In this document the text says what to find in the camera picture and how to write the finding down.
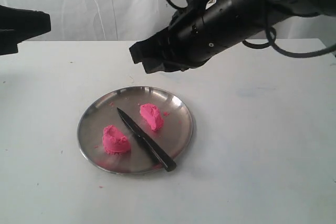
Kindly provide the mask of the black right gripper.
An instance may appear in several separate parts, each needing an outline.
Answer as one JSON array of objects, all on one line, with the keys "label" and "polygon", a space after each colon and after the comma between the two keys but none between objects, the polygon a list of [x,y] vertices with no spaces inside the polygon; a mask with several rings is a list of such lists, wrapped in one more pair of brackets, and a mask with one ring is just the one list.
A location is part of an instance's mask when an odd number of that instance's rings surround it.
[{"label": "black right gripper", "polygon": [[186,71],[262,31],[262,0],[216,0],[201,14],[170,33],[162,29],[129,48],[145,73]]}]

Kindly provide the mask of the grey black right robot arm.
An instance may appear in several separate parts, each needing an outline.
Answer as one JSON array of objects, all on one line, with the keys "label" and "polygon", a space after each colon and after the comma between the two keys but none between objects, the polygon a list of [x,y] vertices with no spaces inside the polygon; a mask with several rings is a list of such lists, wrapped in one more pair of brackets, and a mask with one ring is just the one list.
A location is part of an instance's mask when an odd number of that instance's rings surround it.
[{"label": "grey black right robot arm", "polygon": [[170,24],[130,47],[134,63],[146,73],[195,69],[238,44],[253,49],[271,47],[290,58],[312,58],[335,51],[330,46],[294,53],[276,44],[274,25],[290,17],[335,16],[335,0],[186,0],[175,6]]}]

